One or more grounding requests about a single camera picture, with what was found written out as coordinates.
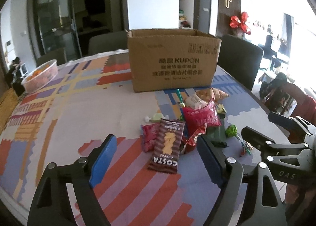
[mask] metal screw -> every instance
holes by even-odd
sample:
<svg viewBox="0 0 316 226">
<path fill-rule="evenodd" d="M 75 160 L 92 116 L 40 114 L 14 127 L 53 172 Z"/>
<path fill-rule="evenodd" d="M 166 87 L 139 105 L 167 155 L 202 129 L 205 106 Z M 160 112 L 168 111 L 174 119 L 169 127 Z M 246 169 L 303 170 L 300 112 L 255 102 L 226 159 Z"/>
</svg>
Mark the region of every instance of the metal screw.
<svg viewBox="0 0 316 226">
<path fill-rule="evenodd" d="M 231 164 L 234 164 L 234 163 L 236 162 L 236 159 L 233 158 L 233 157 L 229 157 L 229 158 L 227 158 L 227 161 L 228 161 L 229 163 L 231 163 Z"/>
<path fill-rule="evenodd" d="M 266 165 L 266 163 L 264 163 L 264 162 L 260 162 L 260 163 L 259 163 L 259 166 L 260 166 L 262 169 L 267 168 L 267 165 Z"/>
<path fill-rule="evenodd" d="M 87 158 L 84 157 L 84 156 L 82 156 L 82 157 L 80 157 L 80 158 L 78 159 L 78 163 L 79 163 L 79 164 L 83 164 L 83 163 L 85 163 L 86 161 L 87 161 Z"/>
<path fill-rule="evenodd" d="M 47 168 L 48 169 L 53 169 L 55 167 L 55 163 L 49 163 L 48 165 L 47 165 Z"/>
</svg>

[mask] patterned tablecloth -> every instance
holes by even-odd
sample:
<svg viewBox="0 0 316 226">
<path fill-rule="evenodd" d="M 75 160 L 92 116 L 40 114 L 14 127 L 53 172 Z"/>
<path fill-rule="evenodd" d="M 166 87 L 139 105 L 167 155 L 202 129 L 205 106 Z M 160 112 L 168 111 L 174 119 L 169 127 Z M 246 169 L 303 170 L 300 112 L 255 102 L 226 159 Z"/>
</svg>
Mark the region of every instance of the patterned tablecloth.
<svg viewBox="0 0 316 226">
<path fill-rule="evenodd" d="M 223 101 L 226 127 L 235 124 L 240 132 L 251 126 L 277 142 L 287 142 L 258 103 L 219 67 L 212 86 L 230 95 Z M 182 89 L 181 94 L 186 98 L 195 90 Z M 181 156 L 178 174 L 169 175 L 147 170 L 151 153 L 141 150 L 143 118 L 156 112 L 179 118 L 177 102 L 175 90 L 134 93 L 127 53 L 69 63 L 47 86 L 23 99 L 2 132 L 2 191 L 26 219 L 49 162 L 72 164 L 114 134 L 117 151 L 104 179 L 94 188 L 111 224 L 201 226 L 220 190 L 210 180 L 198 152 Z M 241 146 L 235 138 L 228 139 L 228 146 L 225 154 L 244 164 L 260 161 L 258 151 L 240 157 Z M 76 221 L 84 225 L 73 188 L 68 190 Z M 236 210 L 244 194 L 242 186 Z"/>
</svg>

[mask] white basket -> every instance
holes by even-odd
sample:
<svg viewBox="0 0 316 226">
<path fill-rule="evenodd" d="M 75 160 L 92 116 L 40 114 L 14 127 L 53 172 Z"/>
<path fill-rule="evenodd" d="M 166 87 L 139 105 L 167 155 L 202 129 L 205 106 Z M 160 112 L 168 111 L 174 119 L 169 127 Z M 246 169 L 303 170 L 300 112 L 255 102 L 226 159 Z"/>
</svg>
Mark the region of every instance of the white basket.
<svg viewBox="0 0 316 226">
<path fill-rule="evenodd" d="M 35 76 L 33 79 L 27 81 L 27 77 L 23 79 L 22 85 L 24 86 L 27 93 L 31 94 L 48 83 L 50 83 L 58 74 L 58 68 L 57 68 L 57 60 L 50 60 L 41 66 L 37 67 L 34 71 L 32 71 L 28 76 L 32 75 L 37 69 L 42 69 L 47 64 L 49 64 L 49 67 L 46 68 L 44 71 L 42 71 L 39 75 Z"/>
</svg>

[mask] glass sliding door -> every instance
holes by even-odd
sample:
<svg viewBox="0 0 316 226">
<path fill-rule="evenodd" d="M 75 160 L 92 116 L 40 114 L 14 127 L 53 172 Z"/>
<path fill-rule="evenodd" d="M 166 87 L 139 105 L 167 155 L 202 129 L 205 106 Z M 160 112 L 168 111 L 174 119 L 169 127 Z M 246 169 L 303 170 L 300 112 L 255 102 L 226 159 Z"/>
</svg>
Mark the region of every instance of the glass sliding door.
<svg viewBox="0 0 316 226">
<path fill-rule="evenodd" d="M 41 55 L 63 47 L 67 60 L 81 57 L 69 0 L 34 0 L 35 30 Z"/>
</svg>

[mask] red balloon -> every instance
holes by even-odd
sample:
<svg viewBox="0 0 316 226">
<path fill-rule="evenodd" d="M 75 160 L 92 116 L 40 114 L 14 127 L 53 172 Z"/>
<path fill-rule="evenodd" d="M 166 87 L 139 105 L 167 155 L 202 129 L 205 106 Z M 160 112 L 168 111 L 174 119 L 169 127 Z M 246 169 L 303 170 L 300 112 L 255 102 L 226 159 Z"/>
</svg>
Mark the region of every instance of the red balloon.
<svg viewBox="0 0 316 226">
<path fill-rule="evenodd" d="M 241 13 L 241 22 L 245 23 L 249 18 L 249 15 L 247 14 L 247 12 L 242 12 Z"/>
<path fill-rule="evenodd" d="M 232 17 L 230 17 L 230 27 L 231 28 L 238 28 L 238 26 L 240 25 L 240 20 L 236 15 L 233 15 Z"/>
<path fill-rule="evenodd" d="M 240 24 L 240 29 L 248 35 L 251 34 L 251 29 L 245 23 Z"/>
</svg>

